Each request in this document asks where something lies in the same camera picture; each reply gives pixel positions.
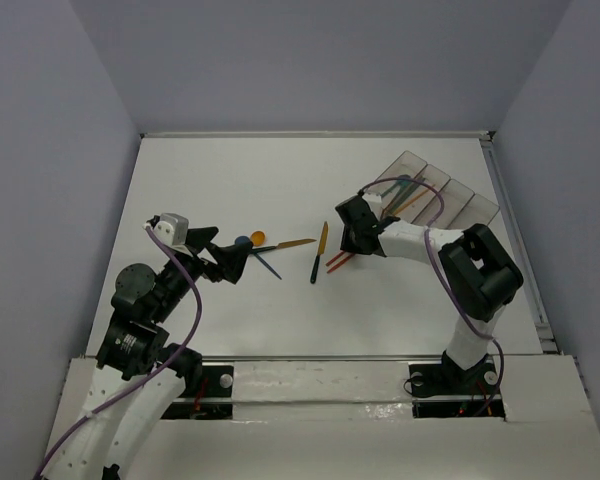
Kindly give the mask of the orange plastic chopstick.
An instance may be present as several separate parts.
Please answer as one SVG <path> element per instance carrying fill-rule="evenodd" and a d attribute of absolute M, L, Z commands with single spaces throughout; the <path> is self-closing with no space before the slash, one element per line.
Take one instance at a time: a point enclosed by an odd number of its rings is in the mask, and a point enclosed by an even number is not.
<path fill-rule="evenodd" d="M 431 189 L 423 187 L 419 193 L 409 197 L 406 202 L 404 202 L 397 210 L 395 210 L 395 215 L 399 215 L 402 211 L 419 201 L 423 196 L 429 195 L 430 193 L 432 193 Z"/>

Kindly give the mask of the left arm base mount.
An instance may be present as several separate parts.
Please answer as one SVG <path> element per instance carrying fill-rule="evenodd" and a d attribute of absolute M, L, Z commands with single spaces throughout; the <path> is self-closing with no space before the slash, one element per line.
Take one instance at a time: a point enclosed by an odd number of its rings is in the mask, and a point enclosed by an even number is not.
<path fill-rule="evenodd" d="M 163 413 L 162 420 L 231 420 L 234 366 L 205 364 L 196 386 L 188 387 Z"/>

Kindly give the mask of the orange plastic spoon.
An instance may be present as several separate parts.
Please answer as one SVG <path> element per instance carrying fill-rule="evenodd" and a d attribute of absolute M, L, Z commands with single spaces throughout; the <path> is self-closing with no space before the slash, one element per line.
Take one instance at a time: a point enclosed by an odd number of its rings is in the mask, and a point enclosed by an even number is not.
<path fill-rule="evenodd" d="M 254 231 L 249 237 L 251 243 L 255 247 L 263 246 L 266 242 L 266 234 L 263 231 Z"/>

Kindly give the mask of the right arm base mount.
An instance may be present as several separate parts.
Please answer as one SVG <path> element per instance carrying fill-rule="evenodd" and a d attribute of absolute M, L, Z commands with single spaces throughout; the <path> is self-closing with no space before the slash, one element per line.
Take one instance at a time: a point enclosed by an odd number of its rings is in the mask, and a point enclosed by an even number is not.
<path fill-rule="evenodd" d="M 403 390 L 410 397 L 416 419 L 500 418 L 505 408 L 496 389 L 498 373 L 493 362 L 481 365 L 468 380 L 452 384 L 439 363 L 409 366 Z"/>

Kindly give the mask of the gold knife dark handle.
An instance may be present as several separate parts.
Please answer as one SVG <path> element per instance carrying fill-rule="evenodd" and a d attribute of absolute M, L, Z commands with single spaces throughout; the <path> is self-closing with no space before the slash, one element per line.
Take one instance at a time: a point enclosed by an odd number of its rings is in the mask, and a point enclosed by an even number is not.
<path fill-rule="evenodd" d="M 324 254 L 326 249 L 326 243 L 328 238 L 329 225 L 328 222 L 325 221 L 321 230 L 321 235 L 318 242 L 318 248 L 316 252 L 316 256 L 314 258 L 311 274 L 310 274 L 310 283 L 315 284 L 318 276 L 319 266 L 321 256 Z"/>
<path fill-rule="evenodd" d="M 298 239 L 298 240 L 285 241 L 285 242 L 280 242 L 276 245 L 255 247 L 251 250 L 251 253 L 252 254 L 256 254 L 256 253 L 260 254 L 260 253 L 265 253 L 265 252 L 274 251 L 274 250 L 293 248 L 293 247 L 297 247 L 297 246 L 311 244 L 314 242 L 316 242 L 316 239 L 313 239 L 313 238 L 304 238 L 304 239 Z"/>

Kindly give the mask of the teal plastic spoon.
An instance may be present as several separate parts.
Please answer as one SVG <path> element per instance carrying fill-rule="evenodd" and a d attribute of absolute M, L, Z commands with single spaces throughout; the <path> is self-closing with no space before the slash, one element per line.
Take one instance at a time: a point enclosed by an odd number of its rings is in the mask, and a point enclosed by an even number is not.
<path fill-rule="evenodd" d="M 383 201 L 390 202 L 395 197 L 400 196 L 402 192 L 410 186 L 411 177 L 403 174 L 395 177 L 392 181 L 387 178 L 384 180 L 384 182 L 387 184 L 387 186 L 381 192 L 381 197 Z"/>

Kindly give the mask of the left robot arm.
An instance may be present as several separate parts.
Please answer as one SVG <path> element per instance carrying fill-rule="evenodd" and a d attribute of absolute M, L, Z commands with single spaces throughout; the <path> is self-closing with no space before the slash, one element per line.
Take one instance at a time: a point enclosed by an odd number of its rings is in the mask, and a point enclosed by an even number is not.
<path fill-rule="evenodd" d="M 201 278 L 235 284 L 253 249 L 249 239 L 219 247 L 215 227 L 189 228 L 186 219 L 162 214 L 143 226 L 167 256 L 160 272 L 146 264 L 116 277 L 113 313 L 95 356 L 96 365 L 75 423 L 50 447 L 37 479 L 124 479 L 150 431 L 179 395 L 203 387 L 201 355 L 189 349 L 201 322 L 180 343 L 162 324 Z"/>

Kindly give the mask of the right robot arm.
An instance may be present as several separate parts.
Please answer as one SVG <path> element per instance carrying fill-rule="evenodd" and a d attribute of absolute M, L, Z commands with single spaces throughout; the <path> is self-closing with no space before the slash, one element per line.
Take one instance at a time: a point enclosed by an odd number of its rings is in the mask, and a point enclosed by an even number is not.
<path fill-rule="evenodd" d="M 495 325 L 523 286 L 521 271 L 491 229 L 476 223 L 465 230 L 379 218 L 367 197 L 354 195 L 335 207 L 344 225 L 341 249 L 354 254 L 403 258 L 429 264 L 459 312 L 441 358 L 440 379 L 462 392 L 487 358 Z"/>

